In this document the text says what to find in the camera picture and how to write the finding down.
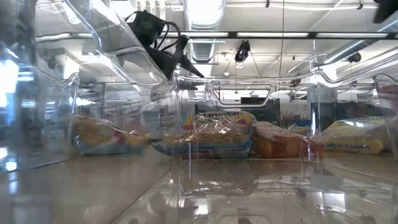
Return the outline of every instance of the transparent acrylic container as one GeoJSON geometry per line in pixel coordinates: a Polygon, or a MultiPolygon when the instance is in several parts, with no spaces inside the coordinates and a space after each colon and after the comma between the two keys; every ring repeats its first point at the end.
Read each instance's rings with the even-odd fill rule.
{"type": "MultiPolygon", "coordinates": [[[[184,83],[177,92],[178,130],[190,135],[172,143],[172,155],[159,151],[186,161],[112,223],[395,223],[393,167],[397,164],[391,157],[384,109],[374,97],[374,84],[353,82],[355,77],[333,83],[322,72],[301,78],[313,81],[315,77],[318,81],[311,83],[293,82],[292,77],[177,77],[177,83],[184,83]],[[213,129],[234,127],[222,119],[232,123],[228,116],[237,112],[253,114],[253,125],[267,121],[289,129],[278,129],[280,135],[292,135],[298,129],[302,141],[315,141],[322,149],[313,151],[307,144],[308,148],[299,147],[302,151],[295,154],[264,157],[253,147],[267,143],[255,146],[254,140],[248,153],[236,156],[236,151],[226,149],[245,149],[234,144],[225,147],[219,139],[195,142],[195,129],[207,131],[203,123],[215,122],[214,127],[209,125],[213,129]],[[188,119],[208,113],[218,115],[188,119]],[[193,127],[184,129],[187,119],[193,127]]],[[[275,150],[293,148],[297,146],[280,144],[275,150]]]]}
{"type": "Polygon", "coordinates": [[[377,97],[380,99],[380,104],[386,108],[384,110],[384,119],[388,134],[390,137],[392,152],[394,153],[395,159],[398,159],[398,148],[397,148],[397,94],[398,94],[398,83],[397,80],[389,75],[376,75],[374,77],[376,84],[377,97]]]}
{"type": "MultiPolygon", "coordinates": [[[[133,101],[131,104],[140,101],[138,104],[146,107],[149,105],[141,101],[154,104],[149,98],[150,91],[166,82],[164,75],[126,23],[102,1],[4,1],[1,5],[8,9],[2,20],[10,21],[2,25],[0,39],[4,79],[2,170],[53,164],[67,160],[77,145],[90,148],[76,143],[76,125],[81,124],[76,122],[83,119],[78,115],[92,117],[86,120],[93,124],[106,119],[109,110],[134,109],[128,103],[107,104],[105,98],[122,98],[124,102],[133,101]],[[142,90],[135,83],[148,85],[142,90]]],[[[142,114],[140,108],[135,110],[142,114]]],[[[115,115],[119,120],[115,121],[117,126],[123,122],[123,113],[110,119],[115,115]]],[[[112,133],[117,132],[116,126],[103,123],[91,128],[116,135],[112,133]]],[[[146,138],[127,137],[129,134],[115,136],[106,144],[115,145],[121,138],[146,138]]]]}

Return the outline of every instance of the ceiling light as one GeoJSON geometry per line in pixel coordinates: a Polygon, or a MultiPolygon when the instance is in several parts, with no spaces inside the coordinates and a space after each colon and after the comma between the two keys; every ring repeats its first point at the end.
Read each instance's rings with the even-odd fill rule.
{"type": "Polygon", "coordinates": [[[66,39],[70,37],[71,37],[70,34],[46,35],[42,37],[36,37],[35,41],[36,42],[51,41],[51,40],[66,39]]]}
{"type": "MultiPolygon", "coordinates": [[[[278,9],[298,10],[298,11],[335,11],[335,10],[358,9],[358,6],[346,6],[346,7],[301,7],[301,6],[276,6],[276,5],[270,5],[269,7],[278,8],[278,9]]],[[[377,6],[364,6],[363,9],[377,9],[377,6]]]]}
{"type": "Polygon", "coordinates": [[[238,32],[238,37],[307,37],[308,32],[238,32]]]}
{"type": "Polygon", "coordinates": [[[194,40],[190,39],[188,43],[191,44],[225,44],[225,40],[194,40]]]}
{"type": "Polygon", "coordinates": [[[331,37],[340,37],[340,38],[385,38],[388,34],[378,34],[378,33],[318,33],[317,37],[319,38],[331,38],[331,37]]]}
{"type": "Polygon", "coordinates": [[[33,77],[18,77],[17,80],[22,81],[22,82],[30,82],[30,81],[33,81],[34,78],[33,77]]]}
{"type": "MultiPolygon", "coordinates": [[[[227,32],[181,32],[181,35],[187,35],[189,37],[228,37],[227,32]]],[[[169,32],[167,37],[178,37],[177,32],[169,32]]]]}
{"type": "Polygon", "coordinates": [[[76,34],[76,36],[82,37],[82,38],[92,38],[93,37],[93,35],[85,34],[85,33],[76,34]]]}

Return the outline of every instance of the black cable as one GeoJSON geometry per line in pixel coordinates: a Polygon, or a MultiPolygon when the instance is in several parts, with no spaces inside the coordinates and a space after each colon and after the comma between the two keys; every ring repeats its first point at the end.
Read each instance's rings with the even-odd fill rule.
{"type": "Polygon", "coordinates": [[[130,17],[131,17],[132,15],[136,14],[137,12],[138,12],[138,11],[135,11],[135,12],[133,12],[132,14],[130,14],[129,16],[127,16],[127,17],[124,19],[124,21],[127,22],[127,20],[129,20],[130,17]]]}
{"type": "MultiPolygon", "coordinates": [[[[173,26],[173,27],[175,28],[175,30],[177,31],[178,37],[181,36],[180,28],[179,28],[174,22],[166,22],[166,24],[169,24],[169,25],[173,26]]],[[[163,52],[163,51],[165,51],[165,50],[167,50],[167,49],[173,47],[173,46],[176,45],[176,44],[177,44],[177,40],[176,40],[174,43],[172,43],[172,44],[170,44],[170,45],[164,47],[161,51],[163,52]]]]}
{"type": "Polygon", "coordinates": [[[167,26],[166,33],[164,34],[162,40],[160,41],[159,46],[157,46],[157,47],[155,46],[155,49],[159,49],[160,48],[160,46],[163,44],[163,41],[166,39],[167,34],[169,33],[170,25],[167,22],[165,23],[165,25],[167,26]]]}

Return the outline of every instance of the plastic bin handle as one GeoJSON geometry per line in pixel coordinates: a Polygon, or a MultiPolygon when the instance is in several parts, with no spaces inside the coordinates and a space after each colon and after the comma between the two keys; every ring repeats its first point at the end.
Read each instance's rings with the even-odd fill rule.
{"type": "Polygon", "coordinates": [[[264,102],[261,103],[261,104],[246,104],[246,105],[240,104],[240,105],[236,105],[236,104],[232,104],[232,103],[222,103],[221,100],[218,98],[218,96],[215,94],[215,90],[216,90],[217,88],[226,87],[226,86],[230,86],[230,85],[213,85],[213,86],[210,88],[210,94],[211,94],[212,96],[214,96],[214,98],[216,99],[217,103],[219,103],[220,105],[222,105],[222,106],[224,106],[224,107],[229,107],[229,108],[253,108],[253,107],[263,107],[263,106],[266,105],[266,103],[267,103],[269,97],[271,96],[271,94],[275,91],[275,88],[274,88],[271,84],[252,84],[252,85],[239,85],[239,84],[238,84],[238,85],[233,85],[233,87],[237,87],[237,86],[244,86],[244,87],[248,87],[248,86],[250,86],[250,87],[252,87],[252,86],[259,86],[259,87],[261,87],[261,88],[266,87],[267,89],[265,89],[265,90],[268,90],[267,97],[266,97],[266,99],[264,100],[264,102]]]}

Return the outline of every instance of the reflective floor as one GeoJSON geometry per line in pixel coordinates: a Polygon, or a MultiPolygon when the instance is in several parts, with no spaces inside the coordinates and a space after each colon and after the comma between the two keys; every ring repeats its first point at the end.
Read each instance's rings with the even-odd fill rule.
{"type": "Polygon", "coordinates": [[[0,173],[0,223],[397,224],[397,170],[391,158],[357,154],[322,164],[173,161],[153,148],[77,157],[0,173]]]}
{"type": "Polygon", "coordinates": [[[397,223],[396,190],[314,162],[184,162],[113,223],[397,223]]]}

